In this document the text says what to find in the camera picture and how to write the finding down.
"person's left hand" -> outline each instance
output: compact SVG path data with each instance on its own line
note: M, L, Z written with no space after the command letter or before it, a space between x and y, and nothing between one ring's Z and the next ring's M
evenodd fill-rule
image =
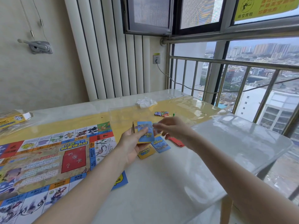
M117 150L121 150L121 152L126 157L126 165L130 165L136 158L137 154L145 149L149 143L146 144L137 144L138 140L141 136L145 135L148 132L148 128L145 127L137 133L132 134L132 128L128 129L121 135L121 139L117 144Z

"electrical outlet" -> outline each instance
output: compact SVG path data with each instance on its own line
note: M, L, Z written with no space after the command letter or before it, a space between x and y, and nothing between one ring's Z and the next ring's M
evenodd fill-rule
M160 64L161 63L161 55L154 55L154 64Z

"person's left arm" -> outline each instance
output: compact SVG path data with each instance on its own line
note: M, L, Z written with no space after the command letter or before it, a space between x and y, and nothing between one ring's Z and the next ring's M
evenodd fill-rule
M137 145L140 137L147 131L148 128L134 134L131 133L131 129L124 132L115 149L33 224L91 223L117 178L134 161L138 152L147 146Z

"white table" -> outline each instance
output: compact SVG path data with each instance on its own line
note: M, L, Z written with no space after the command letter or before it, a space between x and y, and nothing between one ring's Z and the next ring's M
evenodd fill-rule
M35 124L131 106L145 96L161 101L187 95L170 89L37 110L33 111ZM229 112L194 125L193 129L254 174L293 147L289 138ZM126 169L129 183L110 193L93 223L187 223L226 195L198 155L186 147L167 143L170 150L136 159Z

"speech bubble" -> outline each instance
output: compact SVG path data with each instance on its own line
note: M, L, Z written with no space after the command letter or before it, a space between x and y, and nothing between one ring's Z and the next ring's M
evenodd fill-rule
M120 177L116 180L116 182L115 182L114 185L116 185L116 184L122 182L122 180L123 180L123 174L120 175Z

